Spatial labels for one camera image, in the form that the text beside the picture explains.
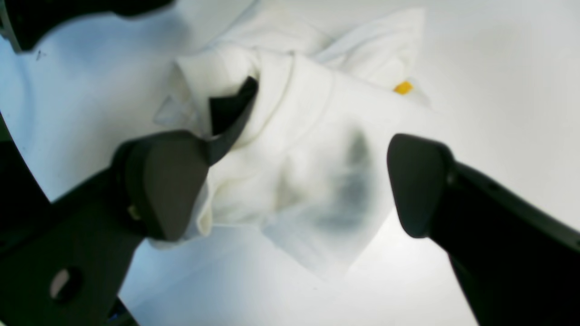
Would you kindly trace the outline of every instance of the white towel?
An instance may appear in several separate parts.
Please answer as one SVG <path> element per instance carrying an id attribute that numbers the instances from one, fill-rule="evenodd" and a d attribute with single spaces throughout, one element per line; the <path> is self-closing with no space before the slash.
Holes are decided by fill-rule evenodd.
<path id="1" fill-rule="evenodd" d="M 206 234 L 202 224 L 256 226 L 319 276 L 344 273 L 393 207 L 391 136 L 409 115 L 415 125 L 429 115 L 392 92 L 409 77 L 423 18 L 403 10 L 333 41 L 258 1 L 200 53 L 178 58 L 156 121 L 200 137 L 212 135 L 209 97 L 233 95 L 248 75 L 260 82 L 184 240 Z"/>

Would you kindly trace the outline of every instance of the metal screw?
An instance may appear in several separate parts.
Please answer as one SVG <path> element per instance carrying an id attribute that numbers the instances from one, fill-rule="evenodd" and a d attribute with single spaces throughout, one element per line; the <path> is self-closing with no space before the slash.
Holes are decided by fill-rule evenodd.
<path id="1" fill-rule="evenodd" d="M 50 297 L 59 303 L 71 300 L 81 289 L 81 271 L 72 267 L 59 270 L 50 283 Z"/>
<path id="2" fill-rule="evenodd" d="M 137 211 L 137 208 L 134 205 L 131 205 L 127 208 L 127 211 L 129 212 L 129 215 L 131 215 L 131 218 L 135 221 L 141 220 L 141 216 L 139 216 L 139 212 Z"/>

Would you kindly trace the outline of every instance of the white backdrop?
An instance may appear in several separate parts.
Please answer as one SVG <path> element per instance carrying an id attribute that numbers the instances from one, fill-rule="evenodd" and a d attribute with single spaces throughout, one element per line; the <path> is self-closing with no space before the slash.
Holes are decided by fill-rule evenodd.
<path id="1" fill-rule="evenodd" d="M 60 27 L 36 52 L 0 41 L 0 111 L 50 199 L 159 130 L 167 63 L 220 33 L 250 0 L 181 0 L 123 21 Z M 414 77 L 461 121 L 458 160 L 580 229 L 580 3 L 286 0 L 330 34 L 407 5 L 428 8 Z M 390 216 L 343 281 L 322 282 L 252 230 L 168 252 L 144 243 L 121 298 L 153 325 L 475 325 L 445 253 Z"/>

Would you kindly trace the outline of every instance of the yellow label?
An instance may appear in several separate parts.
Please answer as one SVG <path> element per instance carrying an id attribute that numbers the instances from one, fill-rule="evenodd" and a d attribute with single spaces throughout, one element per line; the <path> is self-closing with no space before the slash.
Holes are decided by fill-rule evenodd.
<path id="1" fill-rule="evenodd" d="M 399 86 L 395 87 L 395 92 L 401 94 L 401 95 L 405 95 L 408 92 L 410 92 L 413 89 L 413 85 L 408 82 L 402 82 L 401 84 L 399 84 Z"/>

